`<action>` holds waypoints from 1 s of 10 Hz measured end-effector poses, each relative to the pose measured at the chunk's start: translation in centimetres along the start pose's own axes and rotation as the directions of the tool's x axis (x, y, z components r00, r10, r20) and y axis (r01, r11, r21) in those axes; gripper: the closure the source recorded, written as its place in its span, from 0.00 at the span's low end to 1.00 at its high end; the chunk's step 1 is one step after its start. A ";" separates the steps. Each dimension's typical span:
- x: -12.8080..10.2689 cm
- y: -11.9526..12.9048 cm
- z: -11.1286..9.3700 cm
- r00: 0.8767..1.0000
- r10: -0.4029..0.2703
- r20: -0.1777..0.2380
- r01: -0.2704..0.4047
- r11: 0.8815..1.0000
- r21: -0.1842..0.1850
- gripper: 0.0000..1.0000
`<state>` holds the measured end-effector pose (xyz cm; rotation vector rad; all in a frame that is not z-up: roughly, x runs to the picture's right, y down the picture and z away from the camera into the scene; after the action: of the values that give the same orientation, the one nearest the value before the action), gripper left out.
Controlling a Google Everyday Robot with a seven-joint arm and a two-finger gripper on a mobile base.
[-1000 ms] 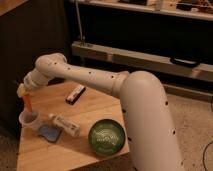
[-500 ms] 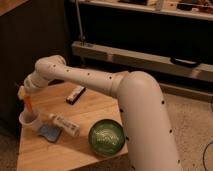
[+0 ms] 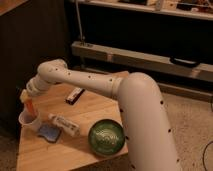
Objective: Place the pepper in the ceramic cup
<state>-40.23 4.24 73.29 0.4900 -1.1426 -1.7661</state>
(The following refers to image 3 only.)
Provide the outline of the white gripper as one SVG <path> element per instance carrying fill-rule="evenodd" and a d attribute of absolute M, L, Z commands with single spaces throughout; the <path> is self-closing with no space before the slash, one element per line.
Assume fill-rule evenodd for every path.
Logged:
<path fill-rule="evenodd" d="M 43 93 L 44 90 L 42 90 L 42 80 L 39 77 L 33 77 L 26 84 L 26 89 L 22 90 L 20 94 L 20 101 L 25 103 L 29 99 L 29 96 L 35 97 Z"/>

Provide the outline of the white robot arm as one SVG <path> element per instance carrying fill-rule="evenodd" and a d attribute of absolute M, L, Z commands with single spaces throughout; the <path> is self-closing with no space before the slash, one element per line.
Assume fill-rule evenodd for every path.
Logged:
<path fill-rule="evenodd" d="M 182 171 L 162 94 L 153 78 L 140 72 L 119 77 L 74 71 L 56 59 L 38 66 L 20 100 L 40 96 L 56 83 L 72 84 L 118 102 L 134 171 Z"/>

